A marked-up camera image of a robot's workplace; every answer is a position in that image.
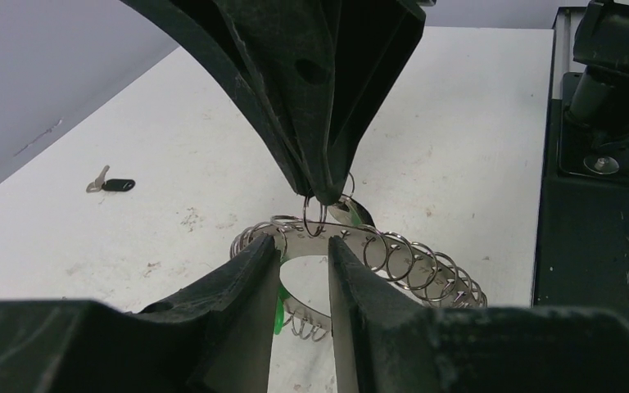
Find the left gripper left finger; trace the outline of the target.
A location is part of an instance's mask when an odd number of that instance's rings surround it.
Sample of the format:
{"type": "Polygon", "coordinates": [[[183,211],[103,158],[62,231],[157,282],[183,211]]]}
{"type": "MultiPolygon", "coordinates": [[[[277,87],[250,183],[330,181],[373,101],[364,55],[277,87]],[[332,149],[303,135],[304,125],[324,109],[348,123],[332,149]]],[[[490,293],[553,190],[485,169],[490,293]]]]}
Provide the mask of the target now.
{"type": "Polygon", "coordinates": [[[280,257],[259,236],[137,313],[0,301],[0,392],[265,392],[280,257]]]}

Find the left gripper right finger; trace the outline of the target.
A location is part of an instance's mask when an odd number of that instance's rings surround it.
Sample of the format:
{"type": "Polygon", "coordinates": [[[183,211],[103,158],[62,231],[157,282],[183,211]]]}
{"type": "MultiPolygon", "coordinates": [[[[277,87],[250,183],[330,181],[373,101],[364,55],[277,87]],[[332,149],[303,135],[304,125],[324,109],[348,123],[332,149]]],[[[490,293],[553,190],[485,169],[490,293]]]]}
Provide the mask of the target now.
{"type": "Polygon", "coordinates": [[[629,323],[582,307],[432,309],[328,242],[340,392],[629,392],[629,323]]]}

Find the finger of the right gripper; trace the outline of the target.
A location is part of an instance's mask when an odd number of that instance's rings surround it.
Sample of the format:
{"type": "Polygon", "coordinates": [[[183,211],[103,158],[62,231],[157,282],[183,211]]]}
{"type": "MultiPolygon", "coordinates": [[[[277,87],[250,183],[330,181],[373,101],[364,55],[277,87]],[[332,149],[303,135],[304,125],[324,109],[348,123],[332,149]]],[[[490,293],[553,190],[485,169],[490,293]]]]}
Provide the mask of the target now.
{"type": "Polygon", "coordinates": [[[416,1],[343,1],[336,35],[333,108],[326,180],[317,200],[331,205],[364,133],[423,36],[426,14],[416,1]]]}
{"type": "Polygon", "coordinates": [[[246,41],[226,1],[127,1],[136,11],[168,34],[203,66],[229,96],[274,158],[292,190],[304,197],[326,201],[326,186],[319,184],[297,145],[276,83],[265,63],[246,41]]]}

